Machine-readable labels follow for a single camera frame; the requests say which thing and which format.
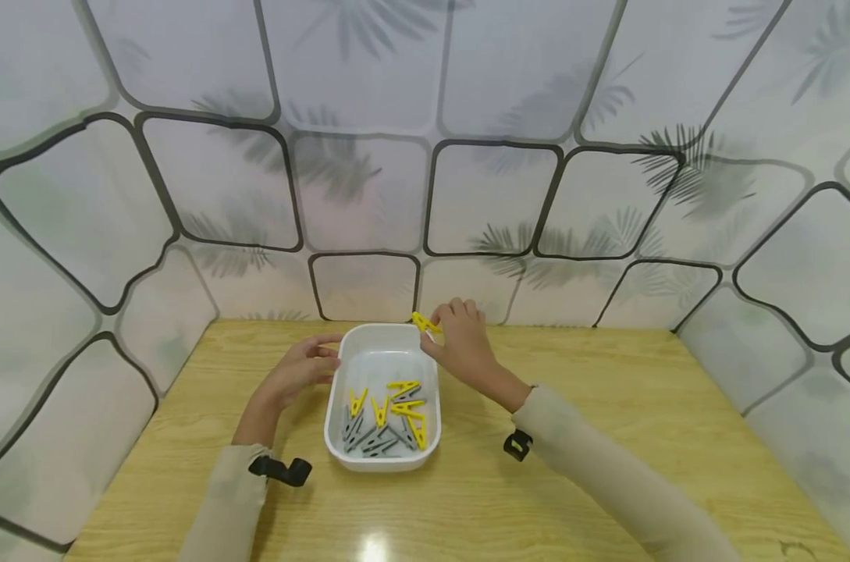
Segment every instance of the finger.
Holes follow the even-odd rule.
[[[308,365],[310,365],[312,372],[336,371],[337,367],[340,367],[340,359],[337,359],[337,357],[313,357],[308,360]]]
[[[319,345],[324,343],[337,343],[343,338],[342,333],[319,333],[317,336],[310,336],[305,340],[301,340],[296,342],[292,348],[288,351],[290,353],[297,353],[301,355],[309,355],[310,351]]]
[[[337,350],[330,347],[317,347],[313,350],[313,357],[336,357]]]
[[[478,305],[476,305],[475,301],[472,301],[471,298],[468,298],[468,300],[465,301],[465,312],[472,318],[478,317]]]
[[[343,339],[342,333],[319,333],[318,336],[313,336],[310,338],[311,340],[315,340],[316,345],[322,345],[324,343],[340,343],[340,340]]]
[[[455,315],[465,314],[465,305],[462,304],[462,300],[459,297],[454,297],[453,300],[450,301],[450,308],[453,309],[453,314]]]
[[[443,345],[438,345],[434,340],[430,338],[427,333],[421,333],[421,347],[422,350],[432,359],[437,361],[438,363],[443,356]]]
[[[431,324],[440,325],[440,321],[453,314],[453,309],[447,303],[444,303],[434,309],[434,314],[431,314]]]

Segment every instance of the left hand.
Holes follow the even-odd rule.
[[[281,411],[307,386],[330,384],[340,360],[337,350],[324,347],[324,344],[338,343],[342,338],[342,333],[322,333],[295,343],[261,381],[254,398]]]

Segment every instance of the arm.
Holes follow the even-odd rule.
[[[449,373],[509,413],[551,468],[577,484],[655,560],[739,560],[715,524],[683,493],[580,418],[549,389],[531,389],[496,361],[484,314],[473,301],[454,298],[431,318],[443,324],[444,345],[423,335],[422,350]]]
[[[512,420],[550,468],[587,492],[655,560],[739,560],[707,514],[554,391],[537,386]]]
[[[247,403],[234,438],[219,455],[206,497],[178,554],[178,562],[249,560],[255,527],[269,480],[249,471],[260,456],[272,456],[278,419],[302,389],[331,381],[340,364],[336,351],[323,343],[341,335],[313,336],[284,354]]]

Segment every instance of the hand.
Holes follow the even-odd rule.
[[[531,392],[508,368],[496,360],[486,339],[484,313],[472,300],[455,297],[437,307],[431,322],[443,326],[443,346],[421,335],[422,350],[450,374],[494,400],[509,412],[515,412]]]
[[[323,333],[295,343],[261,381],[254,397],[281,411],[293,404],[307,386],[331,384],[340,360],[337,350],[324,344],[338,343],[342,338],[342,333]]]
[[[278,418],[284,408],[290,406],[307,386],[331,383],[340,360],[336,350],[323,347],[323,344],[337,343],[341,338],[342,333],[326,333],[295,343],[287,350],[253,392],[247,409],[240,416],[231,444],[259,443],[271,447]]]

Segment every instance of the right hand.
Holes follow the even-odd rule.
[[[443,345],[421,335],[422,350],[450,374],[514,413],[531,387],[500,365],[486,338],[484,313],[472,300],[455,297],[437,307],[431,322],[443,327]]]

